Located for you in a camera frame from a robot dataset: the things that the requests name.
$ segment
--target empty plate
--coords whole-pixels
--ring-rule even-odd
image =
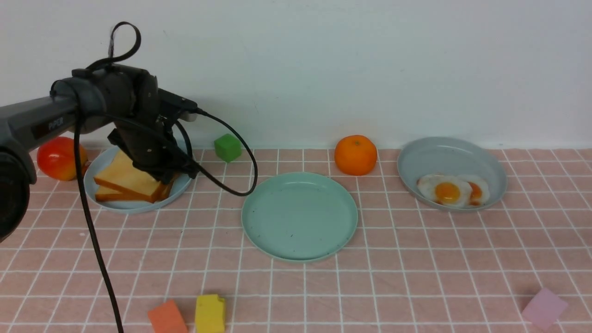
[[[403,148],[397,160],[403,184],[421,202],[451,212],[474,212],[500,201],[508,185],[506,171],[497,158],[470,142],[451,137],[426,137]],[[453,208],[424,198],[417,180],[427,174],[477,175],[487,182],[490,198],[478,207]]]
[[[258,185],[244,202],[242,224],[250,241],[268,255],[311,262],[349,242],[358,225],[358,209],[339,183],[294,172]]]

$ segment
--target light blue plate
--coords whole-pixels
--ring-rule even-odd
[[[242,223],[251,242],[268,255],[312,262],[349,242],[358,225],[358,209],[339,183],[294,172],[258,185],[244,202]]]

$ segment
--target gray plate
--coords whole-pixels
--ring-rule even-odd
[[[475,212],[491,207],[501,200],[508,186],[506,171],[495,156],[470,142],[451,137],[425,137],[410,142],[401,151],[397,168],[403,184],[418,200],[450,212]],[[490,198],[484,205],[472,208],[452,208],[429,201],[419,193],[417,180],[435,173],[482,177],[489,185]]]

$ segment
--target orange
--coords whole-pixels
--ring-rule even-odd
[[[344,137],[335,147],[335,164],[344,174],[365,175],[374,169],[377,159],[376,146],[362,135]]]

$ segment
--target plate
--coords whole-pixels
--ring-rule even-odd
[[[179,142],[179,147],[184,151],[187,152],[185,149],[185,143]],[[91,199],[92,202],[96,203],[97,205],[103,207],[104,209],[110,210],[112,212],[124,213],[124,214],[138,214],[138,213],[145,213],[150,212],[152,210],[156,210],[162,207],[165,207],[169,203],[175,201],[189,186],[191,182],[191,178],[186,174],[182,174],[173,183],[173,187],[170,190],[170,195],[167,199],[162,201],[157,201],[155,203],[149,203],[146,201],[103,201],[97,202],[95,200],[95,192],[99,189],[99,185],[95,183],[93,177],[101,172],[104,168],[106,168],[113,158],[115,154],[119,151],[119,147],[111,147],[101,153],[94,161],[92,161],[91,165],[86,170],[86,174],[84,175],[84,187],[86,191],[86,195]]]
[[[358,208],[339,183],[293,172],[270,178],[247,197],[242,211],[249,240],[291,262],[322,260],[342,249],[358,225]]]
[[[506,192],[506,171],[497,158],[470,142],[451,137],[425,137],[407,144],[397,159],[399,176],[408,191],[428,206],[450,212],[475,212],[500,201]],[[490,198],[479,207],[453,208],[424,198],[417,180],[427,174],[477,175],[489,186]]]

